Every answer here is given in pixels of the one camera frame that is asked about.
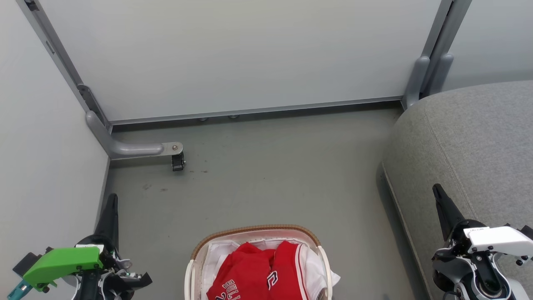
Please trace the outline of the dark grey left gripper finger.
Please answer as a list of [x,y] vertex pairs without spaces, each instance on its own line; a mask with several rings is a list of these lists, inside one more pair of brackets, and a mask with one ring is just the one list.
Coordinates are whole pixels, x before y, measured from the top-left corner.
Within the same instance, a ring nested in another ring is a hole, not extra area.
[[102,241],[107,250],[118,250],[119,220],[118,220],[118,196],[115,193],[109,195],[99,222],[95,229],[95,235]]

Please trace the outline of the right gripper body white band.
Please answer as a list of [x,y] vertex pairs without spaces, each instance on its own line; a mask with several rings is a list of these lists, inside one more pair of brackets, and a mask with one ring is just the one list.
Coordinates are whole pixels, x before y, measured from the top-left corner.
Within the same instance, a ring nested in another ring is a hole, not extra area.
[[444,300],[527,300],[522,284],[506,277],[498,266],[510,255],[519,266],[532,260],[528,226],[487,227],[475,220],[441,222],[445,245],[432,257],[433,281]]

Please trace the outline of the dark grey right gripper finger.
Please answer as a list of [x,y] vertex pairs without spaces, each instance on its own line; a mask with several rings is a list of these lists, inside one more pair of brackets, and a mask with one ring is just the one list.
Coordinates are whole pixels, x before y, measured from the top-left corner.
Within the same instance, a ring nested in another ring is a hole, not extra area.
[[432,191],[435,197],[442,237],[446,241],[453,233],[453,228],[458,223],[463,222],[465,217],[440,184],[434,184]]

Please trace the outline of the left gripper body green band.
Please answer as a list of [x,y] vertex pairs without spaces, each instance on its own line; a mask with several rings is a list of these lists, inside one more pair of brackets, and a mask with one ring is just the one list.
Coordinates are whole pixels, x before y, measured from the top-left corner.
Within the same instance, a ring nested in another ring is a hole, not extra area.
[[74,247],[48,247],[45,254],[27,254],[13,268],[21,282],[13,289],[14,300],[30,291],[47,293],[63,279],[75,287],[74,300],[130,300],[134,293],[152,284],[148,273],[131,271],[132,263],[118,250],[107,250],[96,235]]

